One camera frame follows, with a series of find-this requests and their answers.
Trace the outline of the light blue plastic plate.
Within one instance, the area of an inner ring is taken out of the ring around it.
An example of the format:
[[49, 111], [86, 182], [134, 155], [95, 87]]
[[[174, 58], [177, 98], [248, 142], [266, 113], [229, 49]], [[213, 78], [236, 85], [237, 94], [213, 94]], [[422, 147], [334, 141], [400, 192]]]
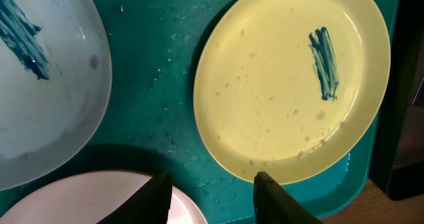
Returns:
[[1, 0], [1, 189], [53, 171], [90, 140], [112, 86], [93, 0]]

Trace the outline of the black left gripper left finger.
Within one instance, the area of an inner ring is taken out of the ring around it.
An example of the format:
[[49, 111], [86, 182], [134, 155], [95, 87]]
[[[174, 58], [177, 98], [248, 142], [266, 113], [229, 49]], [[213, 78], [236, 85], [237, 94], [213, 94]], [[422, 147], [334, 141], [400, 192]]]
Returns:
[[153, 176], [128, 200], [98, 224], [166, 224], [172, 200], [168, 172]]

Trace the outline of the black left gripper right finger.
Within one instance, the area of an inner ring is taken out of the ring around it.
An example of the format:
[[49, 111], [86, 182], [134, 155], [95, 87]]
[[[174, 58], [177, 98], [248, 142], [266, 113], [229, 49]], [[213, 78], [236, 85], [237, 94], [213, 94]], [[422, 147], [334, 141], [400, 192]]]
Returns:
[[254, 177], [253, 203], [257, 224], [322, 224], [266, 172]]

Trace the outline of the yellow plastic plate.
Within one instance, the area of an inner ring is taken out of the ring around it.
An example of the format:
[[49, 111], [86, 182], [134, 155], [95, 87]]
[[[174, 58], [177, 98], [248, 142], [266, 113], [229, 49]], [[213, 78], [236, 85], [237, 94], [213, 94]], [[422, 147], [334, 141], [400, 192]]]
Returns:
[[211, 33], [193, 87], [211, 156], [252, 182], [313, 177], [362, 138], [384, 98], [390, 38], [374, 0], [238, 0]]

